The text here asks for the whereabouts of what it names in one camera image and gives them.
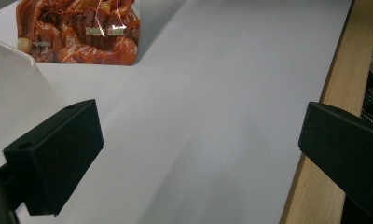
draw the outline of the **plastic bag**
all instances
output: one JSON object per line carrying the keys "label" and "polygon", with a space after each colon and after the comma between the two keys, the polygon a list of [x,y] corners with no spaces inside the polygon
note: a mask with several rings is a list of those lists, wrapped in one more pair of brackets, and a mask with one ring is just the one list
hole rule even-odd
{"label": "plastic bag", "polygon": [[38,63],[132,65],[139,0],[20,0],[18,49]]}

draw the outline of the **wooden board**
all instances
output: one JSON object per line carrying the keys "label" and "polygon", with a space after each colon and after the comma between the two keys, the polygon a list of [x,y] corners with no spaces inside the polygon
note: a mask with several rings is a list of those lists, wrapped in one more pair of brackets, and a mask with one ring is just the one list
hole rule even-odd
{"label": "wooden board", "polygon": [[[373,0],[355,0],[338,43],[321,103],[359,116],[373,50]],[[301,155],[281,223],[340,223],[344,192]]]}

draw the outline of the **wooden edge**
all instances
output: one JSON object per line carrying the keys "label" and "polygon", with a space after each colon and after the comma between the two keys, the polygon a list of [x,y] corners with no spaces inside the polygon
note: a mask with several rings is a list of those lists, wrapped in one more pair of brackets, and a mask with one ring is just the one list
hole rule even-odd
{"label": "wooden edge", "polygon": [[[373,0],[354,0],[320,102],[360,116],[373,52]],[[301,155],[282,224],[340,223],[344,192]]]}

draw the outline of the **shrimp package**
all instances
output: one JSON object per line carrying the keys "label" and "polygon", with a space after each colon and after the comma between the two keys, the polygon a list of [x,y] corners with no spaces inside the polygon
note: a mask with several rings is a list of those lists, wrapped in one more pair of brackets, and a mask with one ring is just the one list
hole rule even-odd
{"label": "shrimp package", "polygon": [[19,0],[18,49],[38,63],[132,65],[139,0]]}

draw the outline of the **white table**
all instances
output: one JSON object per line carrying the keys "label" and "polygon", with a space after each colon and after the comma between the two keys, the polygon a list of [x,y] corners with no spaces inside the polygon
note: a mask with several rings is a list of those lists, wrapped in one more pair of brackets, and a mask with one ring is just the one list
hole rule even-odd
{"label": "white table", "polygon": [[277,223],[350,3],[144,1],[136,65],[39,64],[64,105],[96,99],[104,150],[57,217],[21,223]]}

